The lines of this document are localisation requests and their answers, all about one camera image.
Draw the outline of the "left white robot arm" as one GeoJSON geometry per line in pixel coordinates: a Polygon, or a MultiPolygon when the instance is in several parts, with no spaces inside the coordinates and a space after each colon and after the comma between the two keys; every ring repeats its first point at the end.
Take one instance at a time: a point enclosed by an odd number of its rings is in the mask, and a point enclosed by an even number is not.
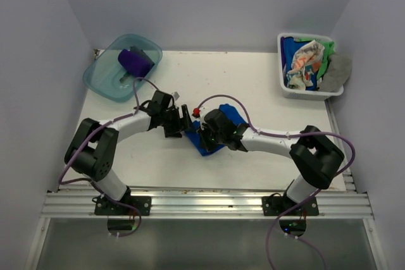
{"type": "Polygon", "coordinates": [[[129,187],[113,171],[116,146],[158,127],[162,127],[166,138],[180,138],[183,132],[194,130],[187,106],[176,106],[174,96],[160,90],[131,113],[109,121],[86,118],[65,154],[64,172],[71,168],[83,175],[83,180],[91,182],[109,199],[109,207],[115,213],[126,214],[132,200],[129,187]]]}

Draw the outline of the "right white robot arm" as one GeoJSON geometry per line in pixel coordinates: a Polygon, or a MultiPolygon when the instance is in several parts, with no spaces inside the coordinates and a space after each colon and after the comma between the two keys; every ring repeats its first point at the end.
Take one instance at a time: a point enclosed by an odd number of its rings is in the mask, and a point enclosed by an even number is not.
{"type": "Polygon", "coordinates": [[[308,125],[298,137],[278,133],[267,136],[247,123],[235,124],[220,109],[199,113],[197,134],[200,145],[208,152],[224,145],[241,152],[267,152],[291,159],[300,175],[283,194],[282,207],[287,214],[297,214],[304,208],[304,200],[316,190],[329,188],[344,160],[343,152],[319,129],[308,125]]]}

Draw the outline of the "blue towel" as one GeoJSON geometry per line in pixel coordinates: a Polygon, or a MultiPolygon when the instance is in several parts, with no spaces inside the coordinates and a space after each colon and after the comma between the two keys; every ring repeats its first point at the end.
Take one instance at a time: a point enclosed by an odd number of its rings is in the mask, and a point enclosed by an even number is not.
{"type": "MultiPolygon", "coordinates": [[[[230,119],[233,124],[238,125],[241,123],[246,123],[245,119],[239,114],[234,106],[231,106],[229,104],[220,104],[218,109],[224,112],[225,116],[230,119]]],[[[185,132],[185,136],[191,141],[191,143],[197,149],[198,153],[200,153],[200,155],[202,155],[203,157],[210,156],[218,152],[220,149],[224,148],[224,145],[217,145],[213,151],[207,151],[206,149],[201,147],[200,137],[196,131],[185,132]]]]}

